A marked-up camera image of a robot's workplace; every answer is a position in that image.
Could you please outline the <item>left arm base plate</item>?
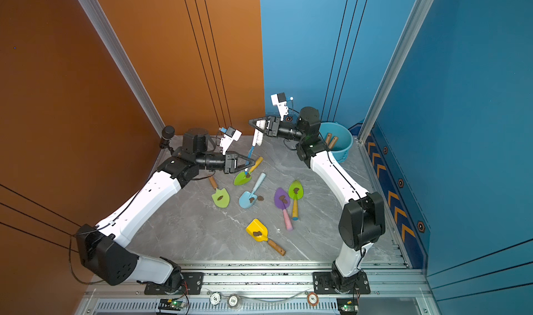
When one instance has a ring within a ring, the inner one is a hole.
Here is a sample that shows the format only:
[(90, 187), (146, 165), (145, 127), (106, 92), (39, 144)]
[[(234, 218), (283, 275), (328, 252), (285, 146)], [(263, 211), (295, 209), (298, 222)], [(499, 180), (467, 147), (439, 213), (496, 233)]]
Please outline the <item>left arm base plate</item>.
[(163, 284), (147, 283), (145, 295), (199, 295), (203, 286), (204, 273), (181, 272), (172, 274)]

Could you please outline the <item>scrub brush blue white handle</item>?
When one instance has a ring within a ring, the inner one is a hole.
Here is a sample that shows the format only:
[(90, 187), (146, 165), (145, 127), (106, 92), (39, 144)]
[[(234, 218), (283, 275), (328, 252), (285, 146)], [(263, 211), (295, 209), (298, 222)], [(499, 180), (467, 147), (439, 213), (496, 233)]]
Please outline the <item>scrub brush blue white handle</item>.
[(248, 158), (252, 157), (255, 147), (260, 146), (262, 144), (263, 137), (264, 137), (264, 134), (258, 129), (255, 129), (251, 148), (248, 152)]

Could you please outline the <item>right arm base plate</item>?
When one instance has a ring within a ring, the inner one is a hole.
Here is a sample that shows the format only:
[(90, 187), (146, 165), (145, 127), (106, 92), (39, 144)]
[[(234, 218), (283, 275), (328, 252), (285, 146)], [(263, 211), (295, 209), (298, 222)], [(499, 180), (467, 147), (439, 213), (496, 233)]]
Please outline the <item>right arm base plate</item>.
[(318, 271), (312, 274), (315, 294), (362, 294), (371, 293), (369, 279), (359, 271), (350, 277), (343, 277), (336, 271)]

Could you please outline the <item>light blue scoop trowel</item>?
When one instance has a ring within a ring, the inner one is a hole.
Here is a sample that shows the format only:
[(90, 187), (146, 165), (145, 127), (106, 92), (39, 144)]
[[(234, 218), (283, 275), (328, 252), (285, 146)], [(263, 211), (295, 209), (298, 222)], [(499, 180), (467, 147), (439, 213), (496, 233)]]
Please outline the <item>light blue scoop trowel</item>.
[(241, 208), (248, 209), (258, 200), (258, 195), (256, 194), (256, 192), (260, 188), (266, 176), (267, 176), (266, 173), (261, 173), (252, 191), (245, 191), (243, 195), (241, 195), (239, 199), (239, 205)]

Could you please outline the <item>light green trowel wooden handle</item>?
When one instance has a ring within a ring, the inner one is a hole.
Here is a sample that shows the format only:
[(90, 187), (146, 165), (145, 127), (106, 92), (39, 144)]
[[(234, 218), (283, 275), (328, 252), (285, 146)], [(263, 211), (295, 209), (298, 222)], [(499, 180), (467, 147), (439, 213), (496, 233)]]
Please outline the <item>light green trowel wooden handle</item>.
[(337, 136), (334, 136), (332, 138), (332, 140), (330, 141), (330, 144), (328, 145), (328, 148), (330, 150), (333, 150), (333, 148), (335, 147), (335, 145), (337, 144), (337, 141), (338, 141), (338, 137)]

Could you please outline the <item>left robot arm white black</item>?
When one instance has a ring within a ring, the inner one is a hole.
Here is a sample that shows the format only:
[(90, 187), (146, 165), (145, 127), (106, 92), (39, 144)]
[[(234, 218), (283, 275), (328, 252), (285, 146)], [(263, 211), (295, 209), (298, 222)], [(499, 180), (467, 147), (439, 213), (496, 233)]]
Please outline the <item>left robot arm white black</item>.
[(79, 228), (74, 238), (81, 264), (110, 286), (137, 282), (176, 291), (183, 284), (178, 264), (130, 252), (127, 246), (161, 205), (197, 180), (201, 170), (240, 173), (254, 164), (254, 159), (236, 151), (188, 153), (182, 147), (175, 149), (125, 204), (96, 226)]

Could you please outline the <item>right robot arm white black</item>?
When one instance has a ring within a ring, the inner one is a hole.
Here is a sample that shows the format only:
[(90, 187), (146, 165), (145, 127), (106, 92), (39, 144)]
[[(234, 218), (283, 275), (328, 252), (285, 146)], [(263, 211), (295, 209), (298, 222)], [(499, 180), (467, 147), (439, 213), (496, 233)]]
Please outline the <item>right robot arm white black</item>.
[(357, 183), (336, 161), (320, 132), (321, 123), (300, 117), (293, 124), (280, 117), (251, 119), (249, 125), (267, 137), (294, 140), (299, 159), (326, 183), (342, 207), (338, 230), (343, 241), (333, 262), (331, 280), (339, 293), (370, 294), (362, 262), (371, 247), (386, 232), (384, 198)]

